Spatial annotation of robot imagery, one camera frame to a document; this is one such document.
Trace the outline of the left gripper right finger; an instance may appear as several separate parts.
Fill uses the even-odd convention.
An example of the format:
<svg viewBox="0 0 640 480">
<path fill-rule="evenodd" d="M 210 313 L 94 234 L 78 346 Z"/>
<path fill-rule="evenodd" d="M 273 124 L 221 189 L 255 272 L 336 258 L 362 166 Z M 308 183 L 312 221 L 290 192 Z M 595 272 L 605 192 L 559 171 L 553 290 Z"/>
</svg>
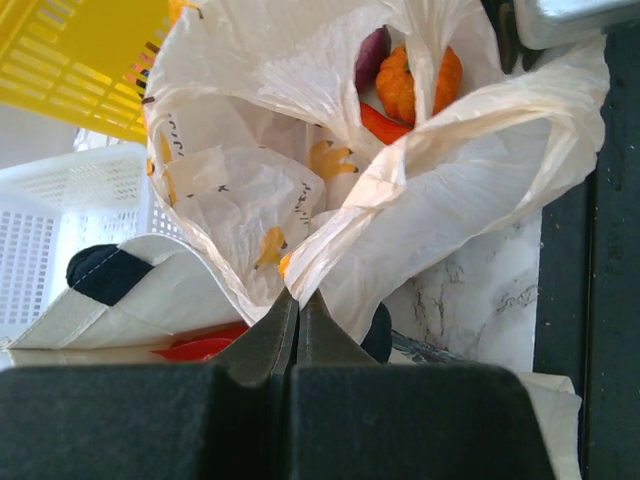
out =
<svg viewBox="0 0 640 480">
<path fill-rule="evenodd" d="M 319 290 L 299 312 L 300 367 L 377 365 L 331 317 Z"/>
</svg>

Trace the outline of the orange toy pumpkin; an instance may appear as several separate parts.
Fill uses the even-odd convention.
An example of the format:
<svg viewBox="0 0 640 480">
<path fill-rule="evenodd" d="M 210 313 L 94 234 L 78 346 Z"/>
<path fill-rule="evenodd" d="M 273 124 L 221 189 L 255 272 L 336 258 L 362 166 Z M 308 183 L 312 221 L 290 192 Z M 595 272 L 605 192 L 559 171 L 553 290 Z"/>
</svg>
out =
<svg viewBox="0 0 640 480">
<path fill-rule="evenodd" d="M 459 92 L 463 66 L 451 47 L 445 51 L 436 85 L 432 114 L 453 103 Z M 381 63 L 375 89 L 388 117 L 413 126 L 415 123 L 414 78 L 410 71 L 406 46 L 394 48 Z"/>
</svg>

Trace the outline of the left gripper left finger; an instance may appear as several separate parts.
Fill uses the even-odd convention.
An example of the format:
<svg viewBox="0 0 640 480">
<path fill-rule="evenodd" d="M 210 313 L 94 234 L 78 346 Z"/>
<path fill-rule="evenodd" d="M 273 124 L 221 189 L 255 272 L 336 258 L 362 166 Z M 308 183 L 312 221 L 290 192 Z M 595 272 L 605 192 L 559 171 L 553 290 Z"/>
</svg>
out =
<svg viewBox="0 0 640 480">
<path fill-rule="evenodd" d="M 243 387 L 267 383 L 290 365 L 298 314 L 298 302 L 284 289 L 262 319 L 217 355 L 217 365 Z"/>
</svg>

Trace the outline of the peach plastic grocery bag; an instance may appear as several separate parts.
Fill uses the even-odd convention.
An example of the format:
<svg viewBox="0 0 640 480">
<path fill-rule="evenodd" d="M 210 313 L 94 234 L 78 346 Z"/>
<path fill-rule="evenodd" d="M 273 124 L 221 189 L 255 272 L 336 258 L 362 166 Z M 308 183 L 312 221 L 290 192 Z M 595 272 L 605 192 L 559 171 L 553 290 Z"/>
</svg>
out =
<svg viewBox="0 0 640 480">
<path fill-rule="evenodd" d="M 390 145 L 362 125 L 354 85 L 384 25 L 404 37 L 417 100 Z M 409 278 L 594 169 L 605 45 L 506 76 L 477 1 L 201 1 L 148 79 L 154 187 L 247 322 L 282 290 L 320 292 L 361 339 Z"/>
</svg>

